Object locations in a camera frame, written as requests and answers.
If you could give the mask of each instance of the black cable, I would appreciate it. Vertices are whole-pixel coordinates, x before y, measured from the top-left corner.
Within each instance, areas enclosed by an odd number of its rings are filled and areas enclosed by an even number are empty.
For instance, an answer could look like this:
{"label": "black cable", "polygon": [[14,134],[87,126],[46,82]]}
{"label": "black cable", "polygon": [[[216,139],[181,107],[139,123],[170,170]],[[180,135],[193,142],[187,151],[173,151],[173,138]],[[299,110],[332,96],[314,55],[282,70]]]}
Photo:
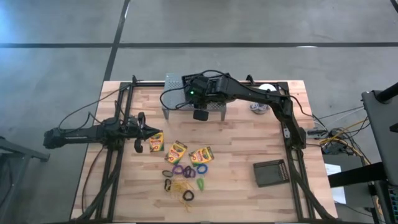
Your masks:
{"label": "black cable", "polygon": [[99,124],[103,124],[101,121],[99,121],[98,119],[96,119],[95,116],[94,116],[91,112],[88,113],[88,116],[91,116],[91,117],[92,117],[96,122],[98,122]]}
{"label": "black cable", "polygon": [[358,211],[358,210],[356,210],[356,209],[351,208],[350,206],[348,206],[348,205],[346,205],[346,204],[343,204],[343,203],[340,203],[340,202],[337,202],[337,201],[335,201],[335,203],[337,203],[337,204],[339,204],[339,205],[342,205],[342,206],[344,206],[344,207],[346,207],[346,208],[349,208],[349,209],[351,209],[351,210],[354,211],[354,212],[358,212],[358,213],[360,213],[360,214],[362,214],[362,215],[366,215],[366,216],[369,216],[369,217],[372,217],[372,218],[373,218],[372,215],[368,215],[368,214],[366,214],[366,213],[360,212],[360,211]]}
{"label": "black cable", "polygon": [[309,145],[309,146],[318,146],[318,147],[320,147],[321,149],[323,149],[322,146],[317,145],[317,144],[310,144],[310,143],[305,143],[305,144],[306,144],[306,145]]}
{"label": "black cable", "polygon": [[326,131],[329,133],[329,131],[327,130],[326,126],[322,123],[322,121],[321,121],[319,118],[317,118],[314,114],[309,115],[309,114],[307,114],[307,113],[304,112],[303,106],[302,106],[301,103],[299,102],[299,99],[297,99],[295,96],[292,96],[292,95],[284,95],[284,96],[288,96],[288,97],[293,98],[293,99],[297,102],[298,106],[300,107],[300,111],[301,111],[302,114],[304,114],[304,115],[306,115],[306,116],[309,116],[309,117],[311,117],[311,118],[315,118],[320,124],[323,125],[323,127],[325,127]]}
{"label": "black cable", "polygon": [[[364,124],[364,122],[362,123],[362,126],[361,126],[361,128],[359,128],[357,131],[357,133],[355,133],[355,135],[357,135],[359,132],[360,132],[360,130],[363,130],[365,127],[363,127],[363,124]],[[368,157],[365,155],[365,153],[362,151],[362,149],[361,149],[361,147],[359,146],[359,144],[354,140],[354,135],[351,135],[351,133],[350,132],[344,132],[343,131],[343,133],[342,133],[342,135],[345,137],[344,139],[348,139],[349,141],[350,141],[350,143],[351,143],[351,145],[353,146],[353,147],[355,147],[361,154],[362,154],[362,156],[368,161],[368,162],[370,162],[370,160],[368,159]]]}
{"label": "black cable", "polygon": [[186,105],[188,105],[188,104],[190,104],[190,103],[191,103],[190,101],[188,101],[188,102],[183,102],[183,103],[179,103],[179,104],[175,105],[175,107],[176,107],[177,109],[181,109],[181,108],[183,108],[184,106],[186,106]]}
{"label": "black cable", "polygon": [[85,180],[85,184],[83,185],[83,189],[81,191],[81,213],[82,214],[85,212],[84,211],[84,207],[85,207],[84,206],[84,197],[85,197],[85,192],[86,192],[86,185],[87,185],[88,179],[90,178],[91,171],[93,170],[94,165],[95,165],[97,159],[99,158],[102,150],[104,150],[104,146],[102,146],[102,149],[97,153],[97,155],[95,156],[93,162],[91,163],[91,166],[88,169],[88,173],[87,173],[87,177],[86,177],[86,180]]}
{"label": "black cable", "polygon": [[[89,103],[89,104],[87,104],[86,106],[82,106],[81,108],[79,108],[79,109],[73,111],[72,113],[66,115],[66,117],[64,117],[64,118],[61,120],[60,124],[58,125],[58,130],[61,132],[61,130],[62,130],[62,129],[61,129],[62,123],[63,123],[67,118],[69,118],[71,115],[75,114],[76,112],[81,111],[82,109],[84,109],[84,108],[86,108],[86,107],[89,107],[89,106],[91,106],[91,105],[93,105],[93,104],[95,104],[95,103],[98,103],[98,102],[100,102],[101,100],[104,100],[104,99],[108,98],[109,96],[111,96],[113,93],[116,93],[117,91],[125,90],[125,89],[129,88],[130,86],[131,86],[131,85],[126,85],[126,86],[124,86],[124,87],[122,87],[122,88],[119,88],[119,89],[117,89],[117,90],[114,90],[114,91],[112,91],[110,94],[104,96],[103,98],[101,98],[101,99],[99,99],[99,100],[96,100],[96,101],[94,101],[94,102],[92,102],[92,103]],[[73,131],[79,130],[79,129],[82,128],[83,126],[80,126],[79,128],[76,128],[76,129],[74,129]]]}
{"label": "black cable", "polygon": [[10,161],[7,159],[7,165],[8,165],[8,172],[9,172],[9,181],[10,181],[10,187],[7,190],[7,193],[4,195],[4,198],[2,198],[0,202],[0,208],[3,206],[4,202],[6,201],[8,195],[10,194],[10,191],[12,189],[12,186],[14,185],[14,181],[12,180],[12,170],[11,170],[11,165]]}
{"label": "black cable", "polygon": [[360,109],[362,107],[363,106],[355,107],[353,109],[349,109],[349,110],[345,110],[345,111],[342,111],[342,112],[334,113],[334,114],[331,114],[331,115],[328,115],[328,116],[323,116],[323,117],[321,117],[319,119],[328,118],[328,117],[331,117],[331,116],[334,116],[334,115],[338,115],[338,114],[341,114],[341,113],[345,113],[345,112],[353,111],[353,110],[356,110],[356,109]]}
{"label": "black cable", "polygon": [[199,73],[199,74],[200,74],[200,75],[203,75],[203,74],[205,74],[205,73],[207,73],[207,72],[215,72],[215,73],[219,73],[219,74],[221,74],[221,75],[226,75],[224,72],[221,72],[221,71],[218,71],[218,70],[213,70],[213,69],[205,70],[205,71],[203,71],[203,72],[201,72],[201,73]]}
{"label": "black cable", "polygon": [[365,128],[367,128],[367,127],[371,124],[371,123],[369,122],[369,124],[367,124],[367,125],[364,127],[364,124],[365,124],[366,121],[368,121],[368,117],[366,117],[366,119],[363,121],[363,123],[362,123],[362,125],[361,125],[361,127],[360,127],[359,129],[354,130],[354,131],[348,131],[347,133],[356,132],[355,134],[352,134],[351,137],[357,135],[360,131],[364,130]]}
{"label": "black cable", "polygon": [[63,134],[69,134],[69,133],[72,133],[72,132],[74,132],[74,131],[80,130],[82,127],[84,127],[84,126],[87,124],[89,118],[90,118],[90,112],[87,114],[87,119],[86,119],[86,121],[85,121],[79,128],[75,128],[75,129],[73,129],[73,130],[71,130],[71,131],[64,131],[64,132],[62,132],[62,133],[63,133]]}
{"label": "black cable", "polygon": [[114,107],[115,108],[119,108],[120,109],[120,113],[122,113],[122,115],[125,117],[126,115],[124,115],[124,112],[122,110],[122,106],[118,103],[117,100],[114,101]]}
{"label": "black cable", "polygon": [[183,106],[181,106],[181,107],[178,108],[177,105],[181,105],[182,103],[179,103],[179,104],[175,105],[175,108],[169,108],[168,106],[166,106],[166,105],[163,103],[162,96],[163,96],[165,93],[168,93],[168,92],[170,92],[170,91],[182,90],[182,89],[184,89],[184,88],[187,87],[187,86],[188,86],[188,85],[185,85],[185,86],[180,87],[180,88],[173,88],[173,89],[169,89],[169,90],[164,91],[162,94],[160,94],[160,97],[159,97],[160,103],[163,105],[164,108],[166,108],[166,109],[168,109],[168,110],[179,110],[179,109],[181,109]]}

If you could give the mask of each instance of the metal stand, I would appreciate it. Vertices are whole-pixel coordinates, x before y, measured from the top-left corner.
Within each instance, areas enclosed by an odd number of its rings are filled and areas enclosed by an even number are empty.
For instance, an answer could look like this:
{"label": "metal stand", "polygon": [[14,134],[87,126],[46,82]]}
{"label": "metal stand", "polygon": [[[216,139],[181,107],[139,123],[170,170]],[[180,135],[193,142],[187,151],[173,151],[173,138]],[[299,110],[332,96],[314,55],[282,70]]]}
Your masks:
{"label": "metal stand", "polygon": [[351,184],[364,183],[374,180],[386,180],[387,176],[384,172],[382,162],[347,170],[337,174],[328,176],[330,187],[340,187]]}
{"label": "metal stand", "polygon": [[[164,82],[164,91],[175,89],[175,88],[182,88],[182,79],[180,75],[168,73],[166,74],[166,79]],[[163,96],[163,102],[168,108],[174,108],[179,103],[186,102],[184,90],[175,90],[166,93]],[[185,111],[193,111],[194,108],[192,105],[183,106],[179,110]],[[162,106],[162,111],[165,119],[169,119],[170,110]],[[207,107],[207,111],[219,111],[221,112],[221,120],[225,120],[226,114],[226,104],[225,103],[210,103]]]}
{"label": "metal stand", "polygon": [[[0,154],[0,160],[2,160],[0,162],[2,165],[1,168],[8,163],[11,179],[9,190],[3,196],[5,197],[5,201],[0,207],[0,223],[9,223],[10,220],[7,220],[7,218],[12,209],[12,204],[15,202],[15,197],[21,186],[30,158],[38,158],[43,162],[47,162],[50,154],[19,146],[5,140],[3,137],[0,137]],[[10,160],[14,161],[13,167],[16,167],[16,170],[11,169],[12,165]],[[7,177],[1,179],[2,183],[6,183],[6,181],[4,181],[5,178]]]}

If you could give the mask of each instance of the butcher block tabletop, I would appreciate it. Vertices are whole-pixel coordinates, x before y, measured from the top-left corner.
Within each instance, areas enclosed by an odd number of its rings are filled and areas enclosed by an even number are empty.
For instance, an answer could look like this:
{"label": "butcher block tabletop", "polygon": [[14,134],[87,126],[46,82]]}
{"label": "butcher block tabletop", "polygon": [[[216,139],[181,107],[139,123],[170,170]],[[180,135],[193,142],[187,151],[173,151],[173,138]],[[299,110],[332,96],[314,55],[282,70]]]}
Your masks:
{"label": "butcher block tabletop", "polygon": [[[289,84],[290,94],[302,104],[304,112],[311,114],[304,82],[285,82]],[[104,82],[101,97],[117,90],[119,85],[120,82]],[[287,165],[280,122],[272,110],[262,115],[254,114],[249,110],[250,102],[236,100],[227,104],[225,121],[220,121],[220,112],[210,112],[206,122],[197,121],[192,118],[192,111],[171,111],[169,120],[165,120],[159,101],[162,92],[163,87],[134,87],[131,114],[145,112],[147,125],[164,131],[165,151],[149,152],[149,142],[146,141],[142,144],[144,152],[138,154],[134,149],[134,140],[126,141],[114,222],[297,221],[291,184],[259,188],[254,178],[253,164],[256,162],[283,159]],[[117,97],[115,93],[99,102],[96,112],[98,120],[114,116],[114,101]],[[298,104],[293,102],[298,124],[305,129],[313,128],[312,118],[302,114]],[[210,146],[215,157],[207,164],[208,172],[197,175],[204,179],[205,189],[202,192],[196,178],[185,179],[182,175],[174,175],[173,180],[188,180],[193,187],[195,198],[187,202],[190,206],[188,211],[178,198],[164,190],[165,177],[162,171],[173,168],[164,157],[176,140],[188,146],[187,152]],[[71,218],[81,215],[83,184],[101,148],[101,144],[88,146]],[[303,152],[312,192],[326,210],[337,217],[321,150],[319,147],[307,146]],[[100,189],[105,159],[106,149],[99,155],[88,179],[85,208]],[[179,164],[184,167],[192,165],[188,153]],[[110,190],[105,198],[104,216],[107,214],[109,195]],[[302,192],[300,198],[305,217],[308,217]]]}

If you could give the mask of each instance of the gray floor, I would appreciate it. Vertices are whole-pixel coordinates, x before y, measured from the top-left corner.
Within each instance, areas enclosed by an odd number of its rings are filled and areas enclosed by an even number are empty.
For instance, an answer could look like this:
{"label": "gray floor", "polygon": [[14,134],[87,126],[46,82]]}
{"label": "gray floor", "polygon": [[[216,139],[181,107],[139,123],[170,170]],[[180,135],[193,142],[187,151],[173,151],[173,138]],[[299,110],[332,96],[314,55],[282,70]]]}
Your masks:
{"label": "gray floor", "polygon": [[[123,0],[0,1],[0,43],[89,43],[114,39]],[[132,0],[121,42],[388,42],[398,41],[389,0]],[[95,101],[110,48],[0,49],[0,135],[46,151],[44,131]],[[111,80],[163,80],[167,72],[208,68],[236,78],[305,80],[318,116],[361,105],[361,93],[396,81],[398,48],[119,49]],[[75,127],[86,112],[64,125]],[[347,126],[361,111],[333,124]],[[333,121],[326,119],[325,124]],[[371,128],[357,135],[380,160]],[[32,161],[14,212],[15,223],[68,220],[85,145]],[[344,220],[371,222],[338,206]]]}

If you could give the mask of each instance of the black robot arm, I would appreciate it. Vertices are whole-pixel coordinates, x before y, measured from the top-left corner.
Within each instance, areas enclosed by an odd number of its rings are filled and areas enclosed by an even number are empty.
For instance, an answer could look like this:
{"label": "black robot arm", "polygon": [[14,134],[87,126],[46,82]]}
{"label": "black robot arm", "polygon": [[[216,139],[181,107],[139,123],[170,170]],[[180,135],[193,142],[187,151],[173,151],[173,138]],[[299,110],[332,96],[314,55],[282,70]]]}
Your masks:
{"label": "black robot arm", "polygon": [[216,77],[199,75],[185,88],[190,101],[198,110],[204,110],[208,103],[228,103],[236,99],[269,105],[276,118],[286,125],[290,132],[290,146],[305,148],[305,131],[294,117],[293,102],[278,91],[266,91],[242,85],[228,74]]}
{"label": "black robot arm", "polygon": [[145,114],[141,112],[137,118],[130,117],[127,124],[113,117],[105,119],[101,124],[93,125],[90,128],[53,128],[45,132],[43,145],[47,149],[79,143],[101,143],[104,146],[117,147],[119,140],[135,138],[134,148],[137,152],[142,152],[141,140],[146,140],[158,132],[158,129],[145,124]]}

